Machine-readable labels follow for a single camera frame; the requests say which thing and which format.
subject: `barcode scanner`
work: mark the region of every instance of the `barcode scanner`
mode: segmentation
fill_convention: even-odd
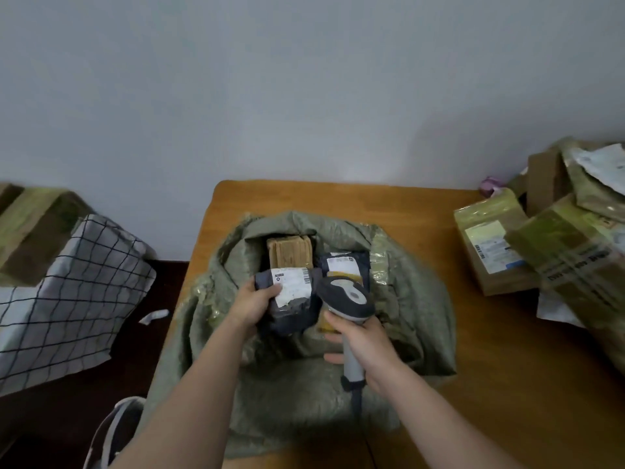
[[[363,285],[347,276],[326,276],[317,284],[316,292],[330,312],[358,325],[362,325],[375,314],[376,308],[371,295]],[[363,405],[363,387],[366,385],[364,369],[354,357],[345,336],[343,355],[345,363],[340,384],[343,390],[351,392],[352,410],[355,418],[359,419]]]

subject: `white wall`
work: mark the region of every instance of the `white wall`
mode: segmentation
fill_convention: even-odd
[[[186,260],[215,184],[474,188],[625,138],[625,0],[0,0],[0,178]]]

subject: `person's right arm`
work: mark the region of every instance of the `person's right arm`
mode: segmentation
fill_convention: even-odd
[[[348,339],[366,372],[367,383],[392,404],[432,469],[522,467],[399,359],[377,318],[371,318],[363,326],[331,313],[326,318]],[[326,338],[340,341],[336,334],[327,334]],[[329,362],[342,363],[340,354],[324,357]]]

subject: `floor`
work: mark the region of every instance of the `floor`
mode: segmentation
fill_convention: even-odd
[[[0,398],[2,434],[21,434],[0,458],[0,469],[80,469],[98,424],[116,402],[145,396],[171,314],[149,326],[138,321],[157,309],[173,312],[187,262],[153,261],[156,280],[122,326],[111,360],[97,367]]]

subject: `barcode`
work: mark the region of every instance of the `barcode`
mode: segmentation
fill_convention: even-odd
[[[486,260],[486,255],[482,253],[482,249],[479,247],[479,245],[475,245],[475,251],[478,252],[479,257],[482,260]]]

